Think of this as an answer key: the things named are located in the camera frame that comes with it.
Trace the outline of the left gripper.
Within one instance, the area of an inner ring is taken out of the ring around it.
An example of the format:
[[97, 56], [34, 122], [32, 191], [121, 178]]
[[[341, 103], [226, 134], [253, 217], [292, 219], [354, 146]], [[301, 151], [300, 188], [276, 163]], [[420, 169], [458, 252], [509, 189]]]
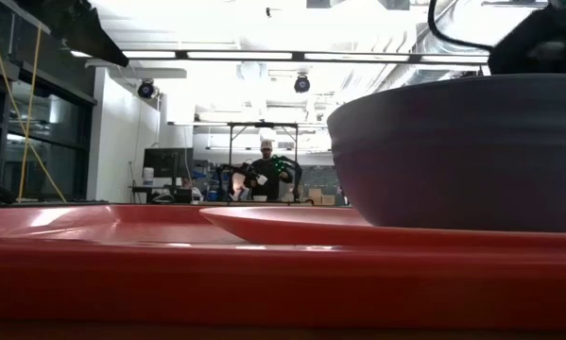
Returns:
[[89, 0], [13, 0], [51, 28], [52, 35], [71, 49], [127, 67], [129, 58], [102, 28], [97, 8]]

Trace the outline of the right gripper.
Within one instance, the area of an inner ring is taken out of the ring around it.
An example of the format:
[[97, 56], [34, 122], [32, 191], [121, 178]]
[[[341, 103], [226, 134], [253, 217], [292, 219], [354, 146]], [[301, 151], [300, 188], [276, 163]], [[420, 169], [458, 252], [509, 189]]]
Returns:
[[530, 13], [489, 54], [494, 75], [566, 74], [566, 2]]

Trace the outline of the blue bowl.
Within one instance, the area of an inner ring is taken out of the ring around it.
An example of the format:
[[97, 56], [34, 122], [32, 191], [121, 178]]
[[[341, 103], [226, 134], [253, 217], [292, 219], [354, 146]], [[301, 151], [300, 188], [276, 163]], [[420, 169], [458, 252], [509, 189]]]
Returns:
[[341, 187], [374, 226], [566, 232], [566, 75], [411, 85], [327, 126]]

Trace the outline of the pink round plate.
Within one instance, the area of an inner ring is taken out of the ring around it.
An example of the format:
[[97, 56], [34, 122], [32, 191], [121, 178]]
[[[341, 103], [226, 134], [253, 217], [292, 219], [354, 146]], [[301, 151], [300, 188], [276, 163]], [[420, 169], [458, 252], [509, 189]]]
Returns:
[[348, 247], [566, 247], [566, 233], [376, 227], [350, 208], [211, 207], [209, 222], [253, 244]]

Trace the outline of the red plastic tray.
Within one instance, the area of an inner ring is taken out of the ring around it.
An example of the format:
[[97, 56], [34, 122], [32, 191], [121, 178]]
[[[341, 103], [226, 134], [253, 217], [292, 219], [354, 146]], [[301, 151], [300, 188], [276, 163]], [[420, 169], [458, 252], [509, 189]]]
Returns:
[[204, 208], [0, 209], [0, 318], [566, 331], [566, 247], [262, 245]]

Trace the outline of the black monitor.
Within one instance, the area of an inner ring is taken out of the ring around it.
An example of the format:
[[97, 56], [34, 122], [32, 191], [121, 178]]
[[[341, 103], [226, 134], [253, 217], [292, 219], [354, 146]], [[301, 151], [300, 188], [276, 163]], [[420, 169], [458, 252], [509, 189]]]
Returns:
[[152, 168], [155, 178], [188, 178], [193, 160], [193, 148], [146, 148], [143, 167]]

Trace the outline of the person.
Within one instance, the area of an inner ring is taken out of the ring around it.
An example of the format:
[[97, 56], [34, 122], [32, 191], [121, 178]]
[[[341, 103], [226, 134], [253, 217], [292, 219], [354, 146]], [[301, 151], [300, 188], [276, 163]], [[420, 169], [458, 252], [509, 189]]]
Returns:
[[261, 141], [260, 151], [262, 158], [254, 161], [252, 167], [256, 173], [266, 177], [264, 184], [255, 184], [252, 187], [253, 196], [266, 196], [267, 201], [277, 201], [280, 197], [280, 184], [293, 182], [293, 175], [284, 171], [279, 171], [272, 156], [272, 141]]

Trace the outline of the silver ventilation duct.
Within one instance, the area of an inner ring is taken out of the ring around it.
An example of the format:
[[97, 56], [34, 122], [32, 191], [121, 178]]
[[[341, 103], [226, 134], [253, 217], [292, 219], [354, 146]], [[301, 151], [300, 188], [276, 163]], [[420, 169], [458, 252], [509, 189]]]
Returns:
[[435, 82], [459, 77], [465, 71], [485, 71], [487, 66], [468, 65], [408, 65], [396, 66], [377, 88], [377, 92], [408, 85]]

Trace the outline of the black window frame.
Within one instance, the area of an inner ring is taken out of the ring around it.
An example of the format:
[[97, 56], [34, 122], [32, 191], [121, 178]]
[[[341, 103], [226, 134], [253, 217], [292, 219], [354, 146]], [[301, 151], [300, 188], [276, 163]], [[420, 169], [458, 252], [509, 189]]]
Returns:
[[43, 70], [31, 87], [28, 62], [6, 63], [12, 94], [0, 75], [0, 184], [23, 198], [81, 200], [87, 194], [94, 98]]

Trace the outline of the black metal station frame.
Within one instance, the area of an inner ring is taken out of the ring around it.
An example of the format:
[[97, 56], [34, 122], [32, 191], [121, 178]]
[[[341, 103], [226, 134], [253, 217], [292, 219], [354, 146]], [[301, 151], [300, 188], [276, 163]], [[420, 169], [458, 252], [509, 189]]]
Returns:
[[[229, 142], [229, 164], [228, 167], [233, 171], [234, 174], [238, 173], [245, 176], [244, 182], [249, 184], [249, 188], [255, 184], [264, 184], [266, 182], [266, 177], [259, 175], [255, 172], [252, 167], [252, 163], [249, 165], [241, 166], [241, 167], [233, 167], [232, 166], [232, 146], [234, 139], [242, 134], [247, 127], [253, 128], [281, 128], [282, 130], [286, 130], [287, 128], [294, 128], [296, 130], [295, 135], [291, 135], [291, 138], [294, 142], [297, 141], [299, 137], [299, 125], [297, 123], [272, 123], [272, 122], [253, 122], [253, 123], [241, 123], [241, 122], [230, 122], [228, 123], [230, 127], [230, 142]], [[279, 171], [286, 170], [290, 174], [293, 175], [293, 189], [292, 195], [294, 202], [300, 201], [300, 193], [299, 193], [299, 183], [302, 176], [302, 168], [298, 163], [298, 149], [295, 147], [295, 158], [289, 159], [286, 156], [277, 156], [272, 155], [274, 158], [275, 166]]]

